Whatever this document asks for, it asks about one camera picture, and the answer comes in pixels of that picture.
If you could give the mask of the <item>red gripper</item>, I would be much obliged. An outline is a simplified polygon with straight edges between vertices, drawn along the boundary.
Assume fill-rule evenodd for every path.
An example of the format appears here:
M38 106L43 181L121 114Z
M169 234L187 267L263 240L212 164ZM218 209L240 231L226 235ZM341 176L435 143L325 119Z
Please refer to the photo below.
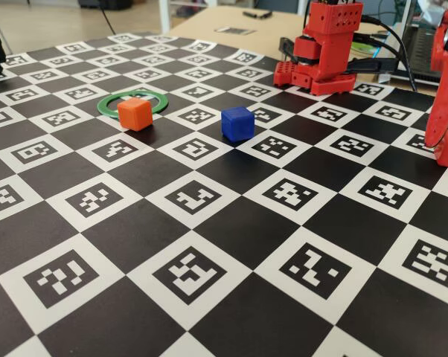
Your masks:
M448 8L436 7L435 10L433 22L436 32L432 43L430 68L443 73L426 125L427 147L435 147L448 130Z

